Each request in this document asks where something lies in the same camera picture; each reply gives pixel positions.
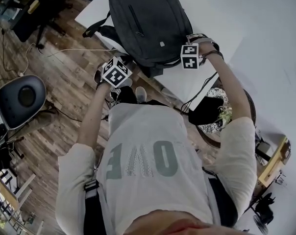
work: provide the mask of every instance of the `bracelet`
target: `bracelet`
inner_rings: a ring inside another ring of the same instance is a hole
[[[206,58],[207,56],[209,56],[210,54],[218,54],[218,55],[224,60],[224,57],[223,57],[222,53],[219,52],[218,50],[212,50],[212,51],[210,51],[210,52],[208,52],[208,53],[206,53],[206,54],[201,55],[201,57],[202,57],[203,59],[205,59],[205,58]]]

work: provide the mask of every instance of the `shoe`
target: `shoe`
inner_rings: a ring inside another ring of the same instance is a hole
[[[125,86],[131,87],[133,85],[133,80],[130,78],[127,78],[121,85],[118,86],[118,88],[122,88]]]
[[[140,103],[146,102],[147,92],[143,87],[141,86],[137,87],[135,91],[135,95],[136,95],[137,103],[140,104]]]

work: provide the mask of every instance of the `white table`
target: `white table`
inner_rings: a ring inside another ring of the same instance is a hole
[[[180,2],[192,24],[193,32],[204,33],[214,39],[219,44],[225,61],[229,62],[244,36],[239,26],[235,25],[227,15],[217,12],[206,0],[180,0]],[[90,25],[106,18],[108,11],[108,0],[93,0],[75,20],[88,28]],[[113,26],[111,17],[108,18],[104,25]],[[114,47],[126,53],[119,44],[101,36],[98,32],[96,32],[96,35],[108,48]],[[199,70],[183,70],[180,64],[170,69],[164,69],[163,75],[154,78],[182,102],[187,102],[199,92],[204,81],[214,73],[214,68],[207,61]],[[207,84],[193,101],[190,105],[191,110],[198,106],[217,78],[218,75]]]

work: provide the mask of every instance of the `white cube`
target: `white cube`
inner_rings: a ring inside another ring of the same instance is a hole
[[[181,49],[182,67],[185,70],[199,69],[198,44],[183,45]]]
[[[113,57],[102,67],[102,78],[114,88],[121,85],[132,74],[132,72],[117,57]]]

